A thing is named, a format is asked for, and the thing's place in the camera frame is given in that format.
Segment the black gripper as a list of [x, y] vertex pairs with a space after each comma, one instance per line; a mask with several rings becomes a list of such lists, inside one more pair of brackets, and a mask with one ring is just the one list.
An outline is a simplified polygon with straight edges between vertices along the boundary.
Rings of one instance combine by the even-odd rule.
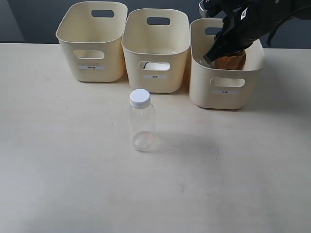
[[227, 6], [221, 32], [214, 37], [214, 44], [202, 56], [211, 64], [218, 58], [231, 56], [248, 48], [254, 41], [269, 34], [267, 45], [278, 28], [292, 18], [311, 18], [309, 0], [248, 0], [238, 6]]

